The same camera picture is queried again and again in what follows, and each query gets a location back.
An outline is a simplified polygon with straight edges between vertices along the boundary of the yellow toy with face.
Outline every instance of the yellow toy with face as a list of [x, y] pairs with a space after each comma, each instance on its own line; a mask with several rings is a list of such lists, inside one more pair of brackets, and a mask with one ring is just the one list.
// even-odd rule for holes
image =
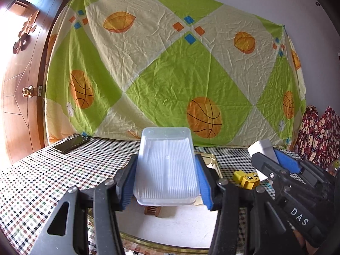
[[232, 179], [237, 183], [241, 184], [244, 189], [252, 190], [254, 187], [260, 184], [257, 173], [245, 173], [244, 171], [236, 171]]

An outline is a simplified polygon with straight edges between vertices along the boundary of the door knob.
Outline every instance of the door knob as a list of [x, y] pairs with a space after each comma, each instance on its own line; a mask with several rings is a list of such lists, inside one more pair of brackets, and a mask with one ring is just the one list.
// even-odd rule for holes
[[34, 87], [31, 85], [29, 87], [23, 88], [23, 97], [29, 97], [32, 98], [34, 94]]

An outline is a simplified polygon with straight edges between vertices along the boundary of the black phone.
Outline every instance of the black phone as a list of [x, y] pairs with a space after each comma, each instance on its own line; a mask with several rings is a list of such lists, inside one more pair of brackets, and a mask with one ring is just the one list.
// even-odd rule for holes
[[70, 140], [67, 140], [61, 144], [55, 145], [52, 148], [55, 149], [57, 152], [60, 152], [61, 154], [65, 154], [72, 149], [76, 148], [77, 146], [80, 146], [84, 143], [87, 143], [90, 139], [84, 137], [84, 136], [76, 136]]

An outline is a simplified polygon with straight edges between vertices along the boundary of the red plaid fabric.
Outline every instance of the red plaid fabric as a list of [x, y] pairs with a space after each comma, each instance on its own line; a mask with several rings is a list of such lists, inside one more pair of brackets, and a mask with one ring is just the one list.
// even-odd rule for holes
[[326, 169], [340, 154], [340, 117], [328, 107], [319, 119], [315, 106], [308, 106], [296, 144], [302, 158]]

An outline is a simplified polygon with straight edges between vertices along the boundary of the gray wall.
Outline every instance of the gray wall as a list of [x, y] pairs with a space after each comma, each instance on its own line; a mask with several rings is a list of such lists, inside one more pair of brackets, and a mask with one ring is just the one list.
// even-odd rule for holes
[[286, 25], [300, 57], [307, 104], [340, 114], [340, 36], [317, 0], [217, 0]]

